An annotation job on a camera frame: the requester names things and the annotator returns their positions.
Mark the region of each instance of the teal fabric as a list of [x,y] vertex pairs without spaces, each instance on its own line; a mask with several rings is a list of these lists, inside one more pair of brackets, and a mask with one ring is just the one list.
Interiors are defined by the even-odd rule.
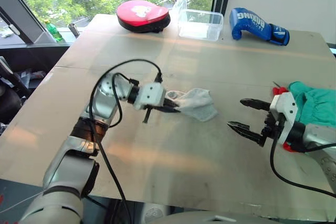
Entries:
[[296,121],[336,127],[336,90],[314,89],[300,81],[289,90],[298,106]]

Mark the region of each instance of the green bottle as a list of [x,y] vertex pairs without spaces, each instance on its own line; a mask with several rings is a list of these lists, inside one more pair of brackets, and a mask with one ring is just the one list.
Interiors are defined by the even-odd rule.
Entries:
[[50,23],[49,20],[44,21],[47,25],[47,30],[51,33],[51,35],[54,37],[56,41],[60,41],[63,39],[62,35],[57,30],[56,26],[54,26],[52,23]]

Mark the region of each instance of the white cloth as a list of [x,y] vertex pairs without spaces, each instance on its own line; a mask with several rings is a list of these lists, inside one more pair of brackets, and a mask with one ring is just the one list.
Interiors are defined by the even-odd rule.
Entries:
[[174,101],[179,107],[175,107],[181,113],[192,116],[201,122],[208,121],[218,114],[210,91],[195,88],[187,93],[181,91],[169,91],[166,98]]

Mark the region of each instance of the plastic container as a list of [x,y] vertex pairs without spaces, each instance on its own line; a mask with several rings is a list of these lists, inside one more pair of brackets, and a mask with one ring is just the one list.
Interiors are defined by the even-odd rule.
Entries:
[[205,10],[181,10],[178,35],[185,38],[216,41],[223,29],[223,15]]

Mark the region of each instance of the boxing glove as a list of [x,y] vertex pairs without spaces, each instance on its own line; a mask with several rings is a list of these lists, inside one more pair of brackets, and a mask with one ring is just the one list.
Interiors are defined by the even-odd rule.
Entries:
[[231,10],[230,26],[232,37],[236,40],[242,37],[241,30],[246,30],[274,44],[285,46],[289,42],[289,32],[286,29],[266,23],[257,14],[245,8]]

